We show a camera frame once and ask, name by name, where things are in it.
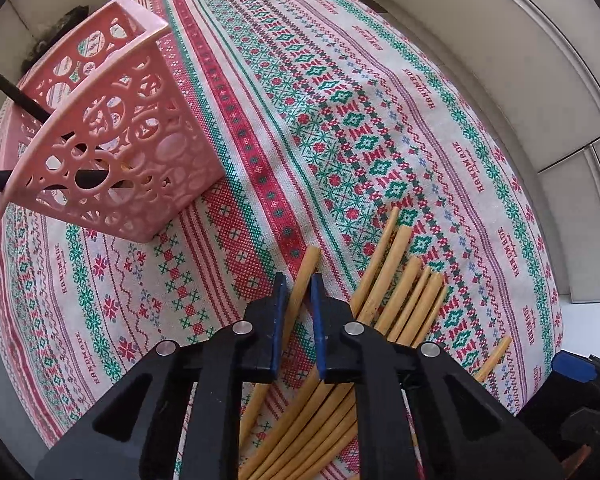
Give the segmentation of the white kitchen cabinets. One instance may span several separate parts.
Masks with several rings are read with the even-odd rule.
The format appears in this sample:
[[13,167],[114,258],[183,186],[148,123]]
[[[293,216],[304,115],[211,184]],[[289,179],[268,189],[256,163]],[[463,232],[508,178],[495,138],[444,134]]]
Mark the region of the white kitchen cabinets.
[[594,0],[294,0],[385,81],[421,136],[448,142],[437,86],[479,115],[538,214],[555,281],[600,301],[600,7]]

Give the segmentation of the black trash bin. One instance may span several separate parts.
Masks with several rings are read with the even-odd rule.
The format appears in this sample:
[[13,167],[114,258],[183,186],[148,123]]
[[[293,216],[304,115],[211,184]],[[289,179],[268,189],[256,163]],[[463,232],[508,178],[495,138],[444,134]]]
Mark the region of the black trash bin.
[[67,12],[59,21],[50,26],[43,32],[40,39],[31,48],[27,56],[20,65],[21,75],[27,73],[28,70],[42,56],[50,50],[59,40],[64,38],[68,32],[71,32],[76,26],[81,24],[88,17],[88,6],[75,6]]

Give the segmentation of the pink perforated basket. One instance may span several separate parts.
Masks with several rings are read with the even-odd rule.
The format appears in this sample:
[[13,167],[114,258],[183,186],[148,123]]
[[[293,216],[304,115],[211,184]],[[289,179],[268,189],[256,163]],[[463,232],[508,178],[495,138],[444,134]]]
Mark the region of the pink perforated basket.
[[0,163],[10,205],[146,243],[223,177],[159,40],[170,25],[111,0],[62,38],[22,82],[50,112],[6,116]]

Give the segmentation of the patterned tablecloth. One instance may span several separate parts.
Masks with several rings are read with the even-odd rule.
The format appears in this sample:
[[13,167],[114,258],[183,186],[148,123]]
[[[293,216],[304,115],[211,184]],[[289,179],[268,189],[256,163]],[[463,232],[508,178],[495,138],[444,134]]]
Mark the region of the patterned tablecloth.
[[135,0],[224,176],[146,243],[0,212],[0,351],[44,448],[157,342],[239,320],[310,247],[350,298],[390,216],[448,294],[435,341],[519,412],[562,342],[550,259],[513,168],[426,55],[355,0]]

